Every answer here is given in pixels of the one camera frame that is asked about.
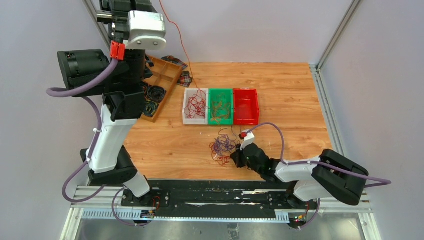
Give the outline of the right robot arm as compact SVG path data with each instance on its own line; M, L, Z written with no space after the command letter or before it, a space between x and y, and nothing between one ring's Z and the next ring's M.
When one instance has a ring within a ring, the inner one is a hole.
M346 205L359 204L369 172L332 149L318 156L289 161L268 157L256 144L236 145L230 155L237 168L247 167L270 184L289 184L286 203L294 209L312 199L333 197Z

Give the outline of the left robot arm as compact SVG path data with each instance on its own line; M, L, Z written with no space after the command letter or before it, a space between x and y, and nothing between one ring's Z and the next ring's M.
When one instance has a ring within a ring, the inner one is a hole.
M90 146L81 151L93 184L122 185L135 202L149 206L153 193L147 178L134 166L124 146L131 128L146 106L145 79L148 50L165 47L164 17L149 0L102 0L97 21L108 26L109 54L100 49L67 50L57 53L64 87L46 92L55 98L74 97L87 102L101 96L94 107L97 126Z

